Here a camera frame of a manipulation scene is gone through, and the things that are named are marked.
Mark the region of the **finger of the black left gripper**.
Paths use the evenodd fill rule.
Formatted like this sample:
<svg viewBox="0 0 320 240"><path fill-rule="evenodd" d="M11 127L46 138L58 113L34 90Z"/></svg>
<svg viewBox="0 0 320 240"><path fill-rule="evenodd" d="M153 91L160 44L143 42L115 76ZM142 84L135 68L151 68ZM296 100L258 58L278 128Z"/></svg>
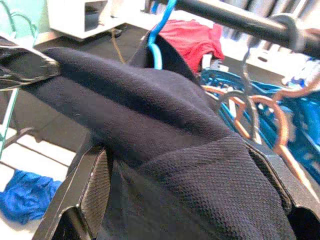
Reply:
<svg viewBox="0 0 320 240"><path fill-rule="evenodd" d="M0 66L19 75L58 75L59 63L30 47L17 44L13 39L0 37Z"/></svg>
<svg viewBox="0 0 320 240"><path fill-rule="evenodd" d="M1 89L15 89L23 86L27 86L33 83L37 83L40 81L44 81L49 79L50 77L36 77L36 78L20 78L16 75L1 75L0 76L0 88Z"/></svg>

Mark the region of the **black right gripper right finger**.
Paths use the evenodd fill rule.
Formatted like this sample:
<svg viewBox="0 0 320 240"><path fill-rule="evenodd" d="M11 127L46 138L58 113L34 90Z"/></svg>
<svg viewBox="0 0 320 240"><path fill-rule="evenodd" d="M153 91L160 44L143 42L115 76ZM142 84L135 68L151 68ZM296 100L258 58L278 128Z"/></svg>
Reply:
<svg viewBox="0 0 320 240"><path fill-rule="evenodd" d="M269 148L246 140L246 148L263 175L277 191L282 208L298 240L320 238L320 204Z"/></svg>

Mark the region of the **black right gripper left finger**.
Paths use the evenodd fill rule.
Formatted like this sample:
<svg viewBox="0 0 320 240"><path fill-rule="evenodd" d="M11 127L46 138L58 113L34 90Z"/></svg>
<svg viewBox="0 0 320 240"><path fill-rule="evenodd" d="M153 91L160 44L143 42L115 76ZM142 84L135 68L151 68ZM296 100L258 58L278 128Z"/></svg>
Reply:
<svg viewBox="0 0 320 240"><path fill-rule="evenodd" d="M94 240L109 200L112 161L105 147L91 147L52 198L34 240Z"/></svg>

